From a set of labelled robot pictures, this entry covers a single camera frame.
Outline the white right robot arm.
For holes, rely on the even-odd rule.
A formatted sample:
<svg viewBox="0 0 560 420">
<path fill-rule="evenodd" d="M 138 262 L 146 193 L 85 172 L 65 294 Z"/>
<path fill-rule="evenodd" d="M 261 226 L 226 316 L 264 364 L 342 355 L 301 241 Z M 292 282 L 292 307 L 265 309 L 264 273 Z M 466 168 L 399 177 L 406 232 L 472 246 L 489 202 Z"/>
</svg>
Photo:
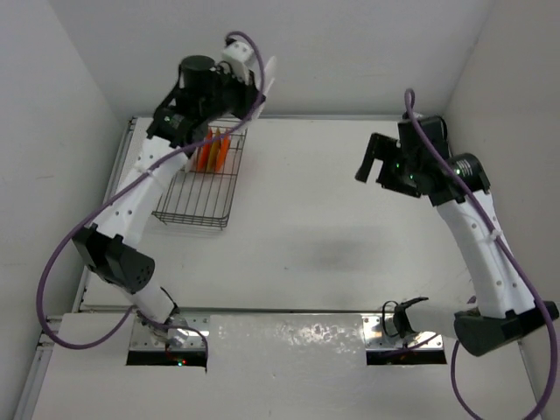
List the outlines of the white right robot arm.
<svg viewBox="0 0 560 420">
<path fill-rule="evenodd" d="M 355 178 L 366 182 L 374 162 L 380 160 L 376 181 L 382 188 L 429 198 L 458 245 L 476 302 L 472 309 L 454 311 L 429 305 L 425 297 L 412 298 L 395 307 L 391 332 L 408 339 L 415 333 L 436 331 L 458 340 L 469 354 L 481 356 L 531 334 L 545 321 L 500 247 L 505 237 L 482 163 L 472 153 L 451 155 L 442 117 L 424 117 L 419 124 L 449 171 L 405 119 L 397 125 L 398 138 L 377 132 L 371 135 Z"/>
</svg>

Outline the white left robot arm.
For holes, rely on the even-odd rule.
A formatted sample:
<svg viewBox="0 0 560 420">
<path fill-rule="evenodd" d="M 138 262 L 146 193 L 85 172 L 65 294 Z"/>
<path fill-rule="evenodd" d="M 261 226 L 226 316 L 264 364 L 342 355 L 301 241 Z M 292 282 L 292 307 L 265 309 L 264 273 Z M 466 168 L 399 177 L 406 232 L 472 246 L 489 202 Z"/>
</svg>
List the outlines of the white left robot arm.
<svg viewBox="0 0 560 420">
<path fill-rule="evenodd" d="M 124 183 L 91 221 L 72 235 L 86 267 L 118 289 L 139 315 L 164 330 L 178 307 L 154 279 L 154 260 L 138 251 L 146 224 L 175 175 L 207 141 L 210 124 L 225 116 L 251 123 L 262 113 L 277 60 L 257 73 L 251 56 L 224 53 L 220 62 L 184 58 L 171 92 L 156 108 Z"/>
</svg>

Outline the white plate teal rim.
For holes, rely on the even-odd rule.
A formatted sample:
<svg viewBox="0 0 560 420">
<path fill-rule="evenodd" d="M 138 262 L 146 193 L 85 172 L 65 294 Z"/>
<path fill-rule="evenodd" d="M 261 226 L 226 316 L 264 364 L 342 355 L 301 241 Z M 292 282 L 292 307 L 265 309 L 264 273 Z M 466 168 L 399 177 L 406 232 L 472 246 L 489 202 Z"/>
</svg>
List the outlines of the white plate teal rim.
<svg viewBox="0 0 560 420">
<path fill-rule="evenodd" d="M 270 89 L 276 79 L 277 57 L 272 56 L 266 63 L 264 68 L 264 89 L 262 91 L 263 102 L 266 102 Z"/>
</svg>

